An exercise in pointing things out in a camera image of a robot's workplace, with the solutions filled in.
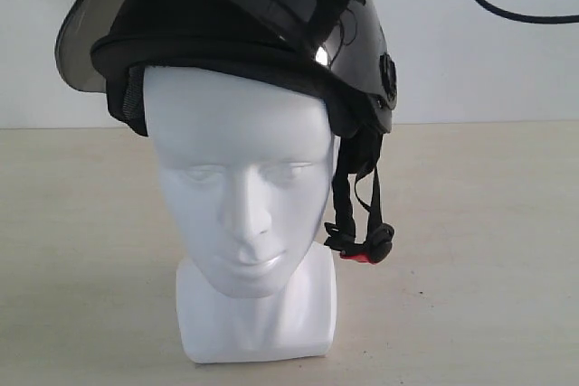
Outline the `black motorcycle helmet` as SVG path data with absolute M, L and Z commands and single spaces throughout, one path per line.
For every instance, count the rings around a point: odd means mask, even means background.
M 199 67 L 322 99 L 341 138 L 332 181 L 329 248 L 376 264 L 394 228 L 378 189 L 356 241 L 357 183 L 376 176 L 397 104 L 395 63 L 373 0 L 75 0 L 54 45 L 62 80 L 106 96 L 110 115 L 147 134 L 142 85 L 148 66 Z

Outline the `white mannequin head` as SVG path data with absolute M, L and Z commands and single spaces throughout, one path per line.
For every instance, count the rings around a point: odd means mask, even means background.
M 194 362 L 325 355 L 337 319 L 330 250 L 315 238 L 339 142 L 323 101 L 197 68 L 144 72 L 161 190 L 185 245 L 176 272 Z

